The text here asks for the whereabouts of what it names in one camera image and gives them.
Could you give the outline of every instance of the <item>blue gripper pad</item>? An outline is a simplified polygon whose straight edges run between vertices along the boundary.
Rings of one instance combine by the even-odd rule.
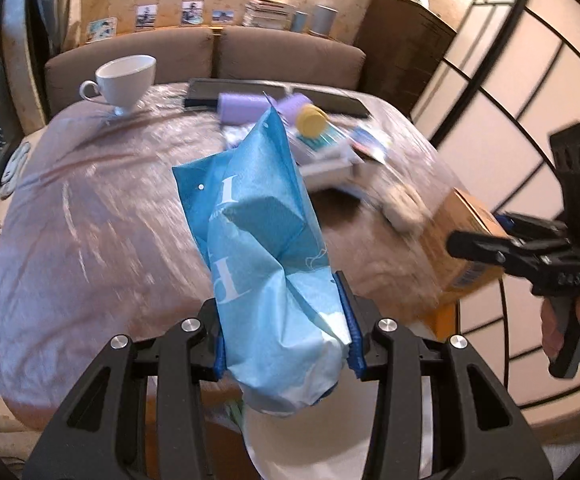
[[[352,312],[352,307],[345,295],[345,290],[343,290],[339,277],[334,274],[333,278],[339,289],[339,297],[341,298],[341,305],[343,305],[347,329],[350,331],[350,338],[352,339],[347,354],[347,365],[354,371],[356,378],[360,379],[367,368],[365,357],[363,356],[363,335],[361,334],[359,326],[356,324],[355,314]]]
[[[214,345],[214,375],[221,379],[227,369],[225,359],[225,341],[223,340],[223,331],[219,330],[219,336]]]
[[[509,216],[494,215],[494,218],[497,222],[499,222],[499,224],[501,224],[501,227],[505,230],[506,233],[510,234],[509,231],[514,229],[514,220],[512,220]]]

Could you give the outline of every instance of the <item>wooden cabinet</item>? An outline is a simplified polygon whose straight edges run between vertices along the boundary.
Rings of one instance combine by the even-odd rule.
[[[416,2],[372,0],[355,39],[366,55],[359,91],[409,116],[455,35]]]

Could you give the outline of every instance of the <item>stack of books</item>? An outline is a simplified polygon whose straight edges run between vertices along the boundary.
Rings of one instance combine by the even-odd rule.
[[[285,30],[294,14],[294,6],[272,0],[250,0],[243,16],[244,27]]]

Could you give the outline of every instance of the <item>yellow bottle cap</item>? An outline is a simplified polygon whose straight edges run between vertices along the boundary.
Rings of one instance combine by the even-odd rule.
[[[327,126],[326,113],[315,105],[305,105],[296,117],[296,129],[308,139],[316,139]]]

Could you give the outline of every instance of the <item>tablet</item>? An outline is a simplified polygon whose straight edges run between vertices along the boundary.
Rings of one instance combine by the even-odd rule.
[[[292,93],[305,95],[315,106],[328,114],[342,114],[363,119],[367,119],[370,116],[370,111],[363,103],[353,97],[303,88],[294,88]]]
[[[285,87],[262,83],[250,83],[236,79],[190,79],[190,86],[183,99],[184,107],[206,106],[215,108],[219,94],[267,94],[277,101],[287,96]]]

